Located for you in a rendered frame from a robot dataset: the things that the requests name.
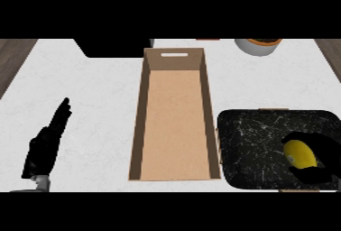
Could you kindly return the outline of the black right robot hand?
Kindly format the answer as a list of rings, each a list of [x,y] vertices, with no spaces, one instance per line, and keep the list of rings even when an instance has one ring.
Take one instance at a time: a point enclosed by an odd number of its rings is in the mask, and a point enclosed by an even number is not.
[[[290,164],[290,172],[298,181],[309,186],[331,183],[334,178],[341,180],[341,143],[325,134],[291,132],[281,140],[287,144],[291,140],[304,142],[312,149],[318,166],[297,169]]]

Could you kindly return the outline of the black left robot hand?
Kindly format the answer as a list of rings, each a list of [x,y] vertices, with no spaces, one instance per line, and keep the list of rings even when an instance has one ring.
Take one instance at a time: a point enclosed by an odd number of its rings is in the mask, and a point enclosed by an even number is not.
[[[56,109],[49,126],[45,126],[30,142],[30,150],[24,162],[21,177],[49,175],[58,158],[61,139],[71,116],[70,98],[67,97]]]

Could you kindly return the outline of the yellow lemon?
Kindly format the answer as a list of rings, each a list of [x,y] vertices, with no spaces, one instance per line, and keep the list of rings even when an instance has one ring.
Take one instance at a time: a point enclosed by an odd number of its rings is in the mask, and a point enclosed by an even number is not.
[[[315,153],[304,142],[291,140],[287,144],[284,144],[284,154],[290,164],[297,169],[318,166]]]

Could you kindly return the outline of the black marbled tray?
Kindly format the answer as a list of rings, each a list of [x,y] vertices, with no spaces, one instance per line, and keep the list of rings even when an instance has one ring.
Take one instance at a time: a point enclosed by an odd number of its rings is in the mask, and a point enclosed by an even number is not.
[[[325,110],[229,109],[217,116],[225,180],[238,189],[337,190],[338,179],[307,185],[293,175],[282,138],[319,133],[341,143],[341,118]]]

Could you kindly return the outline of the open cardboard box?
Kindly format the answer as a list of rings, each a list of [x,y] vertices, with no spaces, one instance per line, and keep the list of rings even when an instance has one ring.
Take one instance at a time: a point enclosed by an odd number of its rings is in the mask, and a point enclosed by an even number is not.
[[[205,52],[149,48],[143,51],[130,179],[220,178]]]

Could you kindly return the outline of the black appliance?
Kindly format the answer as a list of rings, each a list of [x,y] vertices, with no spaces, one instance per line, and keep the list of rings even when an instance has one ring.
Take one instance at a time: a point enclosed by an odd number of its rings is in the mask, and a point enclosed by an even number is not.
[[[143,49],[152,48],[154,39],[76,39],[89,58],[142,58]]]

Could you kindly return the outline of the white plant pot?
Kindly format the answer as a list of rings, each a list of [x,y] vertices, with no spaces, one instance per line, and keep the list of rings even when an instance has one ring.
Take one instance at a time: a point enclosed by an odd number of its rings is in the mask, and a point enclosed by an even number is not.
[[[236,39],[239,49],[253,56],[267,56],[279,46],[281,39]]]

